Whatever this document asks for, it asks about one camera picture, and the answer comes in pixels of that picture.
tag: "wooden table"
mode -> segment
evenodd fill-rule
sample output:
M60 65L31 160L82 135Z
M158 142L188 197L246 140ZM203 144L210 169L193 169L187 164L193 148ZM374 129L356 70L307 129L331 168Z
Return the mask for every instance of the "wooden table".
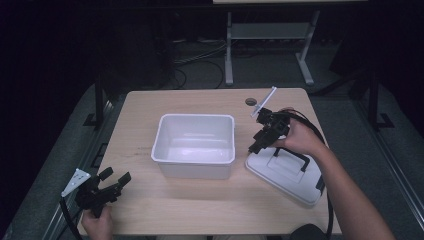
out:
M249 97L262 100L269 89L139 91L128 94L99 171L127 171L132 180L113 203L114 234L287 234L313 223L326 230L325 194L313 208L271 186L245 167L253 135L261 129ZM294 107L319 123L303 89L277 89L266 108ZM166 178L151 158L159 120L166 113L229 114L235 119L236 159L227 180ZM337 220L334 233L340 233Z

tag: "white plastic bin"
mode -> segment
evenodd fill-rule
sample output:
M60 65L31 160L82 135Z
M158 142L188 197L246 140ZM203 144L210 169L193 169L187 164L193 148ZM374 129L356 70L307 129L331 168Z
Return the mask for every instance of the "white plastic bin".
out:
M226 179L235 159L230 115L162 116L152 159L166 177Z

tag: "gray carpet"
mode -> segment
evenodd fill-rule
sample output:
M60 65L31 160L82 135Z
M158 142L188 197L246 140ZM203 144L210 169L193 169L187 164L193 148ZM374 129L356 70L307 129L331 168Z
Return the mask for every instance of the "gray carpet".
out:
M198 54L200 51L198 47L192 45L179 47L181 47L181 58L187 57L184 54ZM313 46L307 62L316 84L306 86L293 55L297 49L296 45L282 45L278 51L262 47L254 56L236 56L233 60L234 86L231 88L301 87L312 92L339 78L328 70L337 46ZM223 70L222 56L207 60L218 64ZM178 69L187 77L182 89L211 89L221 81L221 70L207 62L189 64ZM182 73L177 72L176 78L177 80L173 80L163 89L173 89L181 85L184 78ZM349 88L350 84L346 84L325 97L311 97L329 145L352 178L377 206L397 239L424 239L424 232L394 180L385 155L378 147L375 133L367 127L360 111L363 102L350 100L347 97ZM55 215L59 213L57 207L60 192L75 168L96 172L90 165L95 159L97 150L103 143L109 141L124 100L125 94L106 108L105 123L100 130L94 131L93 127L83 126L87 115L94 113L94 89L91 87L87 90L16 214L8 239L56 239L64 226L59 215ZM384 88L381 88L379 109L387 113L395 124L395 128L383 129L381 135L400 160L399 165L411 185L420 196L424 196L421 186L423 175L420 174L424 170L424 163L421 160L424 156L421 147L423 139ZM73 237L69 231L65 231L61 239L73 239ZM134 237L119 236L116 239L134 239Z

